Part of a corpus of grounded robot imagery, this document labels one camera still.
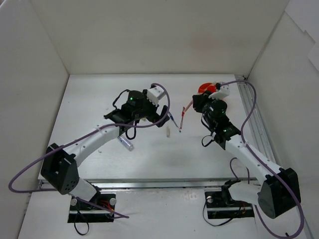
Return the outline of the red gel pen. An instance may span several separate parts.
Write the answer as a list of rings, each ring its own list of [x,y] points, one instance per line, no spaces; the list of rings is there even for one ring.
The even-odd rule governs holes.
[[[185,114],[185,107],[182,108],[182,112],[181,112],[181,121],[180,121],[180,129],[181,130],[182,130],[182,126],[183,126],[184,114]]]

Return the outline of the pink capped pen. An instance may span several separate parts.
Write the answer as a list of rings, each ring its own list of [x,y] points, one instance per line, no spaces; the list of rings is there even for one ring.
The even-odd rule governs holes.
[[[186,107],[183,107],[183,112],[187,112],[187,110],[192,106],[192,104],[193,104],[193,100],[191,100]]]

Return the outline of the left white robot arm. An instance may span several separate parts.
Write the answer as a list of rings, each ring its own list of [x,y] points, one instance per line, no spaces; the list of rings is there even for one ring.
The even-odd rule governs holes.
[[[50,145],[43,160],[41,176],[60,194],[82,199],[82,204],[88,209],[96,208],[100,202],[99,189],[79,177],[78,167],[107,142],[131,128],[139,128],[141,119],[148,120],[151,126],[162,127],[169,120],[170,105],[164,105],[160,114],[157,110],[160,99],[167,95],[167,91],[159,85],[152,85],[141,92],[129,91],[126,103],[105,115],[93,132],[65,146]]]

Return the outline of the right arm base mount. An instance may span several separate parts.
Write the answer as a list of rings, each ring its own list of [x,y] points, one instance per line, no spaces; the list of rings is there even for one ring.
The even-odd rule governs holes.
[[[253,218],[254,210],[251,204],[234,201],[224,202],[221,191],[205,191],[204,212],[210,220]]]

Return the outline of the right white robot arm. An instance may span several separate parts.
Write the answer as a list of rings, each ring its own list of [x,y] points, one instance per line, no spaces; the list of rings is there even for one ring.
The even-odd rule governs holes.
[[[227,104],[216,96],[217,93],[210,91],[194,95],[193,108],[202,115],[202,123],[213,135],[213,141],[243,163],[259,182],[254,185],[229,180],[222,187],[221,201],[226,205],[243,201],[259,206],[271,219],[299,206],[301,195],[297,173],[272,162],[244,141],[243,134],[226,115]]]

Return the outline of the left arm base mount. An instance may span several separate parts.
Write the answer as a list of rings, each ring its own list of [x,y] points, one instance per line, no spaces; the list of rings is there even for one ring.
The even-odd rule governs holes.
[[[101,195],[101,198],[94,204],[100,207],[114,210],[115,203],[110,203],[116,200],[115,194]],[[114,221],[114,214],[108,211],[101,210],[95,206],[84,203],[75,197],[71,198],[68,223],[112,223]]]

